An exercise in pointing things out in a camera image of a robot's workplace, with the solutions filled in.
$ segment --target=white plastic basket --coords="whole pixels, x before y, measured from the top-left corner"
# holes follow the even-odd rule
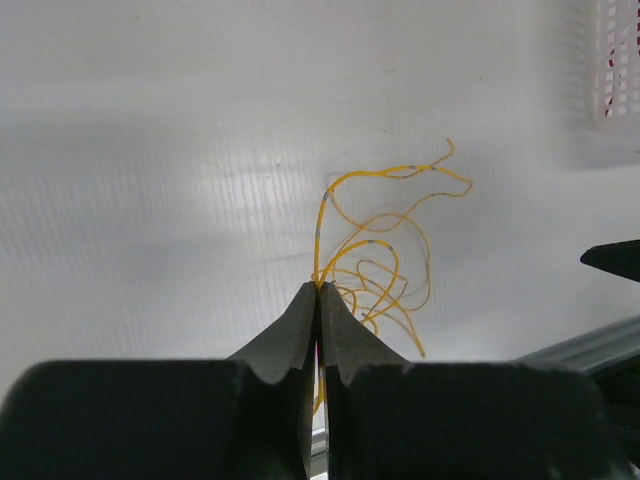
[[[598,129],[640,133],[640,1],[597,0],[595,109]]]

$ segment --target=white surface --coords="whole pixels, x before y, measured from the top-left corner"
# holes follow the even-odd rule
[[[415,215],[430,358],[512,358],[637,314],[638,285],[578,263],[640,232],[640,154],[591,130],[588,4],[3,2],[0,392],[43,359],[232,353],[309,278],[329,179],[433,159],[446,136],[476,187]]]
[[[594,117],[607,133],[640,134],[640,3],[595,0]]]

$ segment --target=white corrugated plastic sheet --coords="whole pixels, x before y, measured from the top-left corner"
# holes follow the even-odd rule
[[[328,183],[433,161],[446,137],[475,187],[414,214],[430,359],[510,359],[638,314],[638,285],[578,261],[640,235],[640,150],[592,118],[590,7],[4,2],[0,395],[44,359],[232,353],[309,279]],[[342,193],[363,216],[446,186],[367,182]],[[325,261],[345,232],[328,220]]]

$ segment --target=yellow wire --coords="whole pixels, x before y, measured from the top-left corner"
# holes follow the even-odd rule
[[[360,286],[355,288],[349,288],[345,285],[336,284],[336,288],[341,292],[341,296],[343,297],[345,303],[351,306],[352,315],[355,316],[359,310],[366,310],[366,312],[363,312],[362,314],[363,318],[362,320],[360,320],[360,322],[363,325],[370,323],[373,327],[373,333],[375,335],[378,335],[379,333],[379,326],[376,318],[379,318],[379,317],[389,318],[391,321],[396,323],[400,328],[402,328],[402,330],[411,338],[418,352],[420,353],[420,356],[423,359],[426,358],[426,354],[424,351],[424,347],[422,345],[422,341],[420,340],[420,336],[418,335],[415,329],[415,326],[413,324],[413,321],[411,319],[410,312],[415,312],[421,309],[429,302],[429,299],[431,298],[431,246],[429,244],[429,240],[427,239],[427,236],[425,235],[420,225],[418,225],[409,215],[416,208],[418,208],[418,206],[420,206],[421,204],[423,204],[424,202],[426,202],[431,198],[435,198],[439,196],[461,198],[467,195],[469,191],[473,188],[472,180],[462,177],[457,173],[453,172],[452,170],[439,166],[440,163],[447,160],[448,158],[451,158],[455,153],[454,143],[450,139],[447,139],[447,142],[450,147],[449,152],[446,155],[438,158],[435,162],[428,165],[402,165],[402,166],[386,168],[380,171],[358,170],[358,171],[350,172],[341,176],[336,181],[334,181],[329,186],[329,188],[327,188],[324,196],[322,197],[322,202],[320,203],[320,209],[318,211],[318,219],[316,222],[313,274],[311,277],[314,280],[316,287],[320,289],[324,284],[324,282],[327,280],[327,277],[329,275],[331,275],[331,280],[333,283],[337,283],[338,275],[348,275],[350,277],[354,277],[357,280],[359,280]],[[402,175],[399,174],[407,171],[409,171],[410,173],[405,173]],[[425,195],[424,197],[420,198],[417,202],[415,202],[413,205],[411,205],[411,207],[409,207],[409,209],[404,214],[400,214],[396,212],[382,213],[372,217],[365,223],[358,223],[354,219],[349,217],[335,199],[336,189],[342,183],[344,183],[346,180],[350,178],[378,177],[378,178],[390,178],[395,180],[406,180],[409,178],[413,178],[417,175],[423,174],[424,172],[437,172],[437,173],[447,175],[459,182],[464,183],[466,185],[466,188],[461,192],[436,192],[436,193],[431,193],[429,195]],[[324,214],[326,211],[328,201],[331,202],[331,204],[334,206],[338,214],[345,221],[347,221],[350,225],[355,227],[355,230],[340,245],[337,253],[329,261],[327,266],[321,269],[320,268],[320,236],[321,236],[322,222],[324,219]],[[379,222],[387,218],[395,219],[394,223],[392,223],[390,226],[387,226],[387,227],[374,228],[375,224],[378,224]],[[374,234],[384,234],[384,233],[391,232],[392,230],[396,229],[398,226],[400,226],[405,222],[411,225],[413,228],[415,228],[418,231],[420,235],[420,239],[424,246],[424,253],[425,253],[426,293],[425,293],[424,299],[417,306],[414,306],[414,307],[408,307],[403,303],[405,298],[410,297],[412,294],[406,294],[406,290],[409,285],[409,280],[407,279],[407,277],[399,273],[400,259],[398,257],[397,252],[393,249],[393,247],[389,243],[383,240],[378,240],[378,239],[367,239],[367,240],[361,240],[354,243],[354,239],[358,235],[362,234],[363,232],[374,233]],[[383,263],[370,260],[368,258],[358,260],[355,266],[355,271],[348,270],[345,268],[338,268],[337,266],[338,262],[345,255],[351,253],[353,250],[364,247],[366,245],[379,245],[387,248],[393,255],[393,259],[394,259],[393,268],[389,268]],[[386,287],[363,274],[361,270],[361,266],[365,263],[379,269],[381,272],[384,272],[387,275],[389,274],[391,275],[389,283],[386,285]],[[394,286],[396,286],[396,282],[398,280],[402,282],[403,284],[402,288],[400,288],[400,291],[398,293],[392,294],[391,292],[393,291]],[[376,301],[372,307],[365,307],[359,301],[358,294],[372,295],[373,298],[376,299]],[[402,313],[402,316],[404,317],[405,321],[403,322],[400,319],[396,318],[395,316],[391,315],[390,310],[392,309],[399,310]],[[323,401],[324,401],[324,380],[323,380],[322,372],[320,371],[318,375],[318,396],[315,399],[314,409],[313,409],[314,414],[320,408],[320,405],[322,404]]]

